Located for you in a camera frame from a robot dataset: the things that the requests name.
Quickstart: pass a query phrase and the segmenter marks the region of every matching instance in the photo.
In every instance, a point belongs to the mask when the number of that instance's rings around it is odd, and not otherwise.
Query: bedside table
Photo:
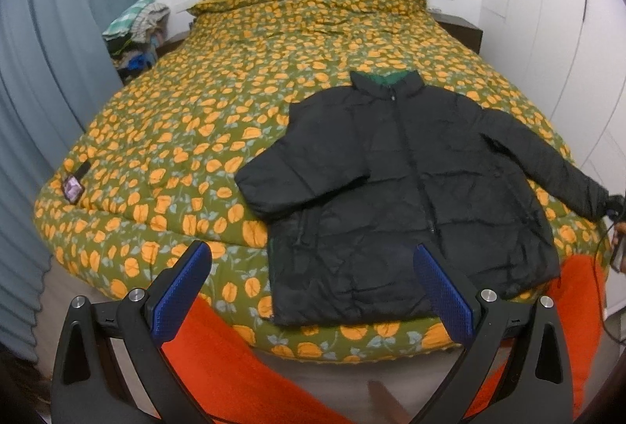
[[[453,38],[461,41],[475,53],[480,53],[480,43],[483,41],[483,31],[480,28],[459,16],[443,13],[431,13],[431,15],[434,21],[446,29]]]
[[[169,38],[160,47],[156,49],[156,54],[158,55],[159,58],[161,58],[166,53],[170,53],[170,51],[176,50],[176,48],[178,48],[180,45],[182,45],[185,42],[185,39],[187,39],[188,35],[189,35],[189,30],[173,35],[171,38]]]

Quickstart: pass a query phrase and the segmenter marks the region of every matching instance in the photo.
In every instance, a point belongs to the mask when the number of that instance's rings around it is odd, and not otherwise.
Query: green bedspread
[[[273,326],[266,320],[272,313],[267,234],[243,203],[234,173],[284,133],[289,103],[348,85],[350,70],[417,69],[428,84],[509,111],[570,158],[546,118],[440,28],[425,0],[204,1],[193,13],[198,19],[187,41],[109,101],[41,191],[35,222],[56,260],[123,298],[148,286],[199,238],[214,255],[202,297],[265,351],[356,362],[451,346],[431,318]],[[69,205],[61,177],[86,158],[93,163],[83,180],[86,193]],[[532,185],[561,258],[593,253],[596,225]]]

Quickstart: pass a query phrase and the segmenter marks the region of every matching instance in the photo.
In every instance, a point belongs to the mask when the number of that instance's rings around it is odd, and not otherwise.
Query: cable
[[[619,223],[621,221],[621,217],[618,217],[617,219],[615,219],[615,221],[613,222],[613,224],[606,229],[606,231],[602,234],[602,236],[600,237],[600,241],[598,242],[598,246],[595,248],[595,254],[594,254],[594,258],[592,259],[591,262],[591,270],[592,273],[594,273],[594,282],[595,282],[595,290],[596,293],[598,295],[598,307],[600,309],[600,323],[602,323],[602,328],[604,329],[605,334],[608,336],[608,338],[613,341],[614,343],[617,343],[620,346],[626,346],[626,340],[619,340],[618,338],[616,338],[611,332],[609,332],[608,328],[606,328],[606,323],[604,321],[604,308],[602,306],[602,295],[600,294],[600,283],[598,282],[598,273],[596,272],[595,269],[595,264],[598,258],[598,254],[600,252],[600,246],[602,245],[602,243],[604,242],[605,239],[608,239],[608,233],[615,228],[615,225],[617,223]]]
[[[239,422],[234,422],[232,420],[222,419],[220,417],[216,417],[215,415],[211,415],[210,413],[207,413],[207,416],[209,417],[209,419],[213,419],[216,423],[221,422],[222,424],[239,424]]]

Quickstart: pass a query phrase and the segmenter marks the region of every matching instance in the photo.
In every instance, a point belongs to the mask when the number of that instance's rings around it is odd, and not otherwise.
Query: green checkered cloth
[[[135,2],[126,11],[124,11],[119,18],[114,20],[104,32],[102,32],[102,37],[108,41],[128,34],[131,31],[133,22],[139,13],[142,12],[147,5],[153,3],[154,1],[155,0],[138,0]]]

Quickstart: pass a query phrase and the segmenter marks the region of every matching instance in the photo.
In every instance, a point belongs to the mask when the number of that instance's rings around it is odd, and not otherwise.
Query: white wardrobe
[[[579,166],[626,189],[624,0],[483,0],[481,56],[552,121]],[[626,306],[610,276],[609,313]]]

